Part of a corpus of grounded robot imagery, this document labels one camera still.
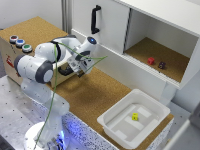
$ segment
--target robotic arm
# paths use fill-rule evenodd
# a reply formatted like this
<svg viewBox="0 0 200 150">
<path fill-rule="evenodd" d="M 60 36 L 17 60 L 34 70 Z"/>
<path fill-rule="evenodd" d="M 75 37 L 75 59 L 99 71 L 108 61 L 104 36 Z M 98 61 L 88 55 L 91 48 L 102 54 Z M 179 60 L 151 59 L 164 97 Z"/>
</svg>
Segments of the robotic arm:
<svg viewBox="0 0 200 150">
<path fill-rule="evenodd" d="M 22 91 L 32 100 L 50 108 L 53 92 L 45 86 L 45 83 L 49 82 L 53 76 L 53 64 L 56 59 L 57 62 L 67 59 L 68 69 L 80 76 L 81 71 L 83 72 L 81 75 L 83 75 L 92 70 L 94 61 L 89 58 L 91 51 L 95 48 L 96 40 L 92 37 L 87 37 L 84 43 L 81 44 L 75 36 L 66 36 L 38 45 L 35 49 L 34 57 L 28 55 L 18 56 L 14 61 L 14 67 L 23 78 Z M 69 103 L 64 98 L 56 95 L 49 119 L 43 127 L 36 150 L 51 149 L 48 144 L 52 141 L 55 142 L 53 139 L 56 139 L 61 134 L 63 130 L 61 117 L 68 111 Z M 36 139 L 41 130 L 41 127 L 39 131 L 33 131 L 33 128 L 31 127 L 25 136 L 25 139 L 28 139 L 25 142 L 26 150 L 34 149 Z M 37 133 L 33 138 L 30 138 L 33 132 Z"/>
</svg>

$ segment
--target white tray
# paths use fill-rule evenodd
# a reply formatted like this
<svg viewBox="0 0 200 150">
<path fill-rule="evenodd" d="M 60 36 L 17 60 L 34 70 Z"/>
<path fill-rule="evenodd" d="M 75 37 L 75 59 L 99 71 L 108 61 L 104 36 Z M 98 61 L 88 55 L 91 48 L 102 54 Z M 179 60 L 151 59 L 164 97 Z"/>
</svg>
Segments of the white tray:
<svg viewBox="0 0 200 150">
<path fill-rule="evenodd" d="M 138 120 L 132 114 L 138 113 Z M 126 149 L 137 148 L 170 113 L 170 109 L 144 92 L 134 89 L 97 121 L 105 133 Z"/>
</svg>

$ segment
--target yellow object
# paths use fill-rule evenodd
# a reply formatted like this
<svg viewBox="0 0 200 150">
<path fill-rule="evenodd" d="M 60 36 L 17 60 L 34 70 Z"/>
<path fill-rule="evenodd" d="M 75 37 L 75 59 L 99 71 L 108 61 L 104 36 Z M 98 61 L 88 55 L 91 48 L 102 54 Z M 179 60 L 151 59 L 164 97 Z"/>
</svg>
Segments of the yellow object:
<svg viewBox="0 0 200 150">
<path fill-rule="evenodd" d="M 138 113 L 133 113 L 132 120 L 138 120 Z"/>
</svg>

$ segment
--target cork surface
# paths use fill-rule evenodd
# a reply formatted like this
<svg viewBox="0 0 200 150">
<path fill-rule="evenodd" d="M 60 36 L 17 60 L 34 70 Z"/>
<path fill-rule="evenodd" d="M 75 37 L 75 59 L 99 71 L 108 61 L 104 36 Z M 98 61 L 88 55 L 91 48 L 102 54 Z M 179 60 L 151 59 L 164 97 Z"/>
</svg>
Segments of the cork surface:
<svg viewBox="0 0 200 150">
<path fill-rule="evenodd" d="M 147 60 L 149 57 L 153 57 L 155 63 L 150 66 L 178 82 L 181 82 L 190 60 L 188 57 L 183 56 L 149 38 L 144 38 L 142 41 L 125 51 L 125 53 L 145 64 L 148 64 Z M 166 63 L 165 69 L 158 68 L 161 61 Z"/>
<path fill-rule="evenodd" d="M 61 83 L 56 91 L 69 102 L 72 113 L 120 150 L 123 148 L 105 134 L 97 118 L 129 92 L 131 89 L 96 68 L 81 78 L 71 77 Z M 146 149 L 172 119 L 173 115 L 167 116 L 137 150 Z"/>
<path fill-rule="evenodd" d="M 7 42 L 9 42 L 12 35 L 17 35 L 19 39 L 24 39 L 26 44 L 32 46 L 34 51 L 39 44 L 49 42 L 57 37 L 66 36 L 67 33 L 42 18 L 35 17 L 0 31 L 0 37 Z"/>
<path fill-rule="evenodd" d="M 0 36 L 8 42 L 11 35 L 18 35 L 19 38 L 24 39 L 27 44 L 32 45 L 35 49 L 38 44 L 48 42 L 56 37 L 65 36 L 67 33 L 36 17 L 0 31 Z M 57 87 L 56 93 L 69 102 L 72 113 L 119 149 L 123 150 L 122 147 L 104 133 L 102 126 L 97 122 L 97 118 L 130 91 L 131 89 L 128 87 L 100 70 L 93 68 L 92 72 L 88 75 L 84 75 L 81 78 L 72 76 L 61 83 Z M 140 150 L 147 148 L 172 118 L 172 115 L 165 118 L 140 145 Z"/>
</svg>

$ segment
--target cabinet door handle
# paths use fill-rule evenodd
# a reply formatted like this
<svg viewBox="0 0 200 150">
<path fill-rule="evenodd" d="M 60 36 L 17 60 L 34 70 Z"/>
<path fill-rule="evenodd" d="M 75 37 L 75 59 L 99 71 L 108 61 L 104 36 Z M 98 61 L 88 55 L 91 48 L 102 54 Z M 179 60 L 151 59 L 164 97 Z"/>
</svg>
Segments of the cabinet door handle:
<svg viewBox="0 0 200 150">
<path fill-rule="evenodd" d="M 101 10 L 101 7 L 96 5 L 96 8 L 92 10 L 92 23 L 91 23 L 91 31 L 92 34 L 98 33 L 100 30 L 96 28 L 96 12 Z"/>
</svg>

